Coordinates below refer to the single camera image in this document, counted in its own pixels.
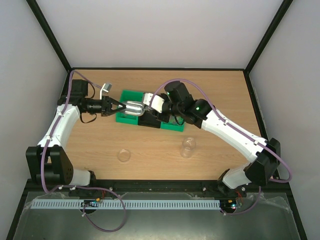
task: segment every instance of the glass cup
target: glass cup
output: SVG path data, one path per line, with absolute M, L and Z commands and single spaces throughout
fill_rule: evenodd
M 196 148 L 196 140 L 193 137 L 186 137 L 182 141 L 180 154 L 183 158 L 191 158 Z
M 131 157 L 131 153 L 127 149 L 121 149 L 118 152 L 118 160 L 122 163 L 128 162 Z

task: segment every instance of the transparent petri dish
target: transparent petri dish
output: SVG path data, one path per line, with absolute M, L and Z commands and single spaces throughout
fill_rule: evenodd
M 193 137 L 186 137 L 182 141 L 182 146 L 180 149 L 180 154 L 183 158 L 191 158 L 196 148 L 196 140 Z
M 122 163 L 128 162 L 131 157 L 131 152 L 128 149 L 121 149 L 118 152 L 118 160 Z

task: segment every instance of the black frame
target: black frame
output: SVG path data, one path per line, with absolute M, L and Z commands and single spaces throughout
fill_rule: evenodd
M 36 0 L 26 0 L 30 9 L 34 13 L 36 19 L 38 20 L 40 26 L 42 27 L 45 35 L 47 36 L 48 40 L 50 41 L 53 49 L 55 50 L 57 56 L 59 57 L 61 63 L 63 64 L 65 70 L 67 71 L 67 77 L 63 86 L 62 92 L 66 91 L 68 87 L 68 80 L 69 75 L 72 70 L 81 70 L 81 69 L 88 69 L 88 70 L 164 70 L 164 71 L 241 71 L 244 74 L 245 82 L 248 88 L 248 92 L 250 95 L 250 99 L 252 102 L 253 110 L 255 113 L 255 117 L 257 120 L 257 124 L 259 127 L 260 134 L 263 138 L 268 139 L 267 131 L 265 128 L 265 124 L 259 109 L 259 105 L 257 102 L 257 98 L 252 86 L 252 82 L 250 80 L 250 72 L 253 69 L 254 65 L 256 64 L 258 58 L 262 54 L 263 50 L 265 49 L 266 45 L 268 44 L 270 38 L 272 37 L 273 33 L 277 29 L 279 23 L 281 22 L 282 18 L 286 14 L 287 10 L 289 9 L 293 0 L 283 0 L 282 4 L 280 5 L 277 13 L 275 14 L 273 20 L 271 21 L 268 29 L 266 30 L 263 38 L 261 39 L 257 49 L 255 50 L 252 58 L 250 59 L 247 67 L 245 69 L 242 68 L 158 68 L 158 67 L 98 67 L 98 68 L 91 68 L 91 67 L 71 67 L 69 64 L 63 50 L 61 49 L 54 33 L 52 32 L 44 14 L 42 13 L 38 3 Z M 279 177 L 278 171 L 274 174 L 274 177 Z M 187 193 L 194 193 L 197 194 L 199 197 L 215 197 L 216 199 L 227 199 L 223 195 L 218 192 L 210 192 L 210 191 L 203 191 L 203 187 L 210 186 L 215 184 L 216 180 L 97 180 L 96 185 L 99 187 L 110 188 L 112 187 L 113 190 L 119 194 L 128 193 L 128 192 L 152 192 L 156 193 L 163 193 L 169 192 L 187 192 Z M 286 193 L 289 205 L 291 207 L 293 217 L 302 240 L 307 239 L 307 235 L 305 233 L 301 218 L 299 216 L 299 212 L 296 206 L 296 202 L 291 191 L 290 185 L 288 183 L 275 183 L 269 182 L 267 186 L 263 187 L 262 190 L 267 193 Z M 29 192 L 42 192 L 42 188 L 39 185 L 34 184 L 30 179 L 27 181 L 24 191 L 22 193 L 22 197 L 17 207 L 17 211 L 14 215 L 10 230 L 7 235 L 7 240 L 13 239 L 20 215 L 23 211 L 27 195 Z M 254 184 L 250 184 L 246 186 L 247 192 L 257 192 L 258 186 Z

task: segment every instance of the green tray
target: green tray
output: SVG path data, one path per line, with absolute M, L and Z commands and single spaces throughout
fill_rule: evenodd
M 130 90 L 123 90 L 120 101 L 138 101 L 142 102 L 142 98 L 144 96 L 143 92 L 140 91 L 130 91 Z M 177 117 L 177 120 L 179 123 L 183 121 L 181 117 Z M 138 125 L 138 116 L 132 116 L 132 115 L 127 115 L 121 112 L 117 112 L 115 114 L 115 121 L 117 123 L 123 123 L 123 124 L 133 124 L 133 125 Z M 183 132 L 185 125 L 178 125 L 174 119 L 174 117 L 170 117 L 170 120 L 168 123 L 166 122 L 161 122 L 161 129 L 167 129 L 167 130 L 173 130 L 173 131 L 178 131 L 178 132 Z

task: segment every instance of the gray wall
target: gray wall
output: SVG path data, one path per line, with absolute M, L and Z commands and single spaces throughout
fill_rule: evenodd
M 309 239 L 320 236 L 320 1 L 293 1 L 251 73 Z
M 66 72 L 25 0 L 0 7 L 0 239 L 27 178 L 25 152 L 46 133 Z
M 38 0 L 72 67 L 245 68 L 282 0 Z

